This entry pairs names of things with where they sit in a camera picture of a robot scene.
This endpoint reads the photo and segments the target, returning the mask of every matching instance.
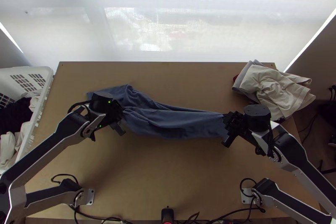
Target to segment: white plastic basket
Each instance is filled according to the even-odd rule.
[[[38,127],[42,111],[49,94],[50,86],[53,81],[53,71],[51,68],[43,67],[12,67],[0,69],[0,108],[6,107],[21,98],[25,92],[43,89],[39,102],[31,116],[31,128],[24,136],[19,151],[16,153],[15,162],[19,161],[32,145],[34,140],[33,131]],[[9,167],[0,168],[0,173]]]

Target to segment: white fabric garment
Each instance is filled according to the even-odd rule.
[[[256,93],[260,103],[270,109],[271,120],[276,121],[288,118],[315,100],[315,95],[306,87],[311,81],[265,66],[252,65],[239,88],[247,93]]]
[[[29,109],[31,110],[31,112],[34,112],[38,102],[39,102],[39,96],[34,96],[30,99]]]
[[[4,166],[15,152],[15,136],[12,132],[1,135],[0,139],[0,165]]]

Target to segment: tan tabletop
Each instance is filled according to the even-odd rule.
[[[87,92],[127,83],[161,103],[219,113],[242,112],[248,100],[234,93],[231,86],[233,76],[244,65],[61,62],[34,144],[52,134],[69,107],[87,99]],[[298,137],[292,118],[283,125]],[[229,149],[219,138],[164,140],[129,130],[120,137],[109,127],[98,131],[96,139],[65,149],[27,184],[27,192],[55,186],[50,182],[53,175],[69,173],[82,187],[96,190],[94,204],[81,207],[91,215],[159,220],[161,209],[170,206],[177,219],[187,219],[198,211],[200,219],[214,219],[247,207],[239,192],[243,178],[259,181],[267,177],[283,191],[318,208],[317,201],[291,173],[256,155],[254,146],[239,137]],[[33,216],[72,219],[74,213],[59,205]],[[232,217],[246,216],[247,212],[240,212]],[[281,216],[286,215],[276,208],[268,208],[265,214],[252,212],[252,218]]]

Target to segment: silver arm segment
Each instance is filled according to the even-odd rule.
[[[269,159],[281,169],[293,173],[330,215],[336,218],[335,187],[309,162],[306,150],[294,136],[273,121],[271,129],[277,131],[279,135],[274,138],[274,158]],[[265,141],[268,133],[268,131],[252,132],[252,136],[264,151],[268,148]]]
[[[27,181],[64,149],[90,137],[105,117],[105,114],[90,111],[91,120],[88,120],[80,114],[83,110],[84,107],[80,107],[69,113],[50,137],[1,175],[0,223],[11,224],[60,203],[90,204],[87,201],[90,191],[81,188],[71,179],[63,180],[58,187],[29,194],[26,194],[24,187]]]

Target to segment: black cable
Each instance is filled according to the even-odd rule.
[[[60,181],[54,180],[54,179],[55,179],[56,177],[58,177],[58,176],[68,176],[68,177],[72,177],[72,178],[75,180],[75,182],[76,182],[77,184],[79,184],[77,178],[76,178],[74,175],[67,174],[67,173],[61,173],[61,174],[57,174],[57,175],[53,176],[53,177],[51,178],[51,182],[60,184]]]
[[[69,177],[72,177],[75,180],[75,182],[77,184],[79,184],[78,183],[78,179],[74,175],[66,174],[66,173],[61,173],[61,174],[57,174],[57,175],[53,176],[51,178],[51,182],[60,184],[61,183],[60,181],[55,180],[55,178],[58,177],[58,176],[69,176]],[[102,217],[92,216],[92,215],[89,215],[89,214],[86,214],[86,213],[82,213],[79,210],[79,206],[77,206],[76,208],[74,206],[72,206],[72,205],[68,205],[68,206],[74,211],[73,212],[73,219],[74,219],[74,221],[75,221],[76,224],[78,224],[78,220],[77,220],[77,217],[76,217],[77,214],[82,215],[84,217],[87,217],[89,219],[102,221],[102,223],[104,223],[105,221],[122,221],[122,222],[124,222],[126,224],[133,224],[130,221],[122,220],[122,219],[117,218],[117,217],[102,218]]]
[[[311,125],[311,123],[313,123],[316,119],[316,117],[319,115],[319,112],[317,112],[309,121],[308,125],[304,128],[304,129],[301,129],[298,133],[301,133],[303,131],[305,131],[306,129],[308,129]]]
[[[254,195],[247,195],[244,193],[244,190],[242,189],[242,185],[243,185],[243,182],[246,181],[246,180],[251,180],[252,182],[254,182],[254,184],[257,184],[257,182],[251,178],[244,178],[240,184],[239,184],[239,188],[240,188],[240,191],[242,194],[244,194],[246,197],[249,197],[249,198],[252,198],[252,197],[255,197]]]
[[[329,101],[330,101],[332,99],[332,97],[333,97],[333,88],[330,87],[330,88],[328,88],[328,90],[330,91],[330,99],[329,99]]]
[[[197,212],[197,213],[191,215],[185,222],[183,222],[183,224],[189,224],[189,222],[190,222],[190,220],[192,219],[192,217],[195,217],[195,218],[193,219],[193,221],[196,221],[196,219],[198,218],[199,215],[200,215],[200,212]]]
[[[256,199],[256,198],[257,197],[255,197],[255,196],[252,198],[251,204],[249,205],[249,214],[247,215],[247,218],[241,224],[244,224],[244,223],[249,221],[249,218],[251,216],[251,211],[252,211],[253,200]]]
[[[214,223],[216,221],[222,221],[224,218],[226,218],[227,216],[232,215],[234,213],[243,212],[243,211],[252,211],[252,210],[259,210],[262,213],[266,213],[266,210],[263,209],[263,208],[261,208],[261,207],[259,207],[259,206],[253,207],[253,208],[242,208],[242,209],[238,209],[238,210],[232,211],[230,213],[227,213],[227,214],[225,214],[225,215],[223,215],[223,216],[221,216],[221,217],[219,217],[217,219],[211,220],[207,224],[212,224],[212,223]]]
[[[310,125],[310,128],[309,128],[309,130],[308,130],[308,134],[304,137],[304,139],[302,140],[302,142],[301,142],[301,144],[303,145],[303,143],[306,141],[306,139],[308,138],[308,136],[309,136],[309,134],[310,134],[310,132],[312,131],[312,127],[313,127],[313,125],[314,125],[314,121],[315,121],[315,119],[317,118],[317,116],[314,118],[314,120],[312,121],[312,123],[311,123],[311,125]]]
[[[87,218],[89,218],[89,219],[98,220],[98,221],[103,221],[102,223],[104,223],[105,221],[122,221],[122,222],[124,222],[124,223],[126,223],[126,224],[133,224],[133,223],[130,222],[130,221],[122,220],[122,219],[117,218],[117,217],[102,218],[102,217],[92,216],[92,215],[89,215],[89,214],[86,214],[86,213],[82,213],[82,212],[79,210],[79,206],[78,206],[77,208],[74,208],[74,207],[71,206],[71,205],[68,205],[68,206],[74,211],[74,220],[75,220],[76,224],[78,223],[77,218],[76,218],[76,214],[82,215],[82,216],[87,217]]]
[[[86,101],[81,101],[81,102],[77,102],[75,104],[73,104],[69,109],[68,109],[68,113],[71,113],[71,111],[77,107],[77,106],[80,106],[80,105],[84,105],[84,104],[88,104],[90,103],[91,100],[86,100]]]

